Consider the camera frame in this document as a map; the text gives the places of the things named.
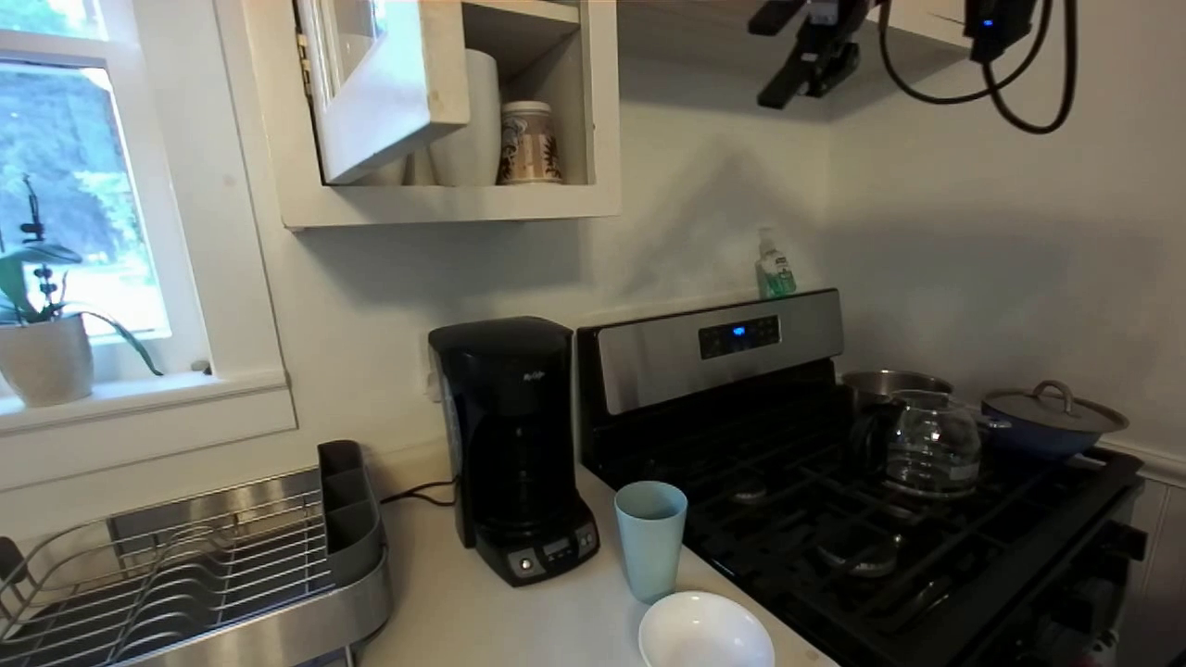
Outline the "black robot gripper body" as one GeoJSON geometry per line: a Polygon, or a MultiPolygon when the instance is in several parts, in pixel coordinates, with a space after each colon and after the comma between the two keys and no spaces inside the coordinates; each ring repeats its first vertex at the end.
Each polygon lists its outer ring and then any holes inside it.
{"type": "Polygon", "coordinates": [[[797,50],[825,55],[858,28],[866,11],[871,11],[871,0],[763,0],[753,11],[750,28],[757,38],[774,38],[791,21],[799,21],[797,50]]]}

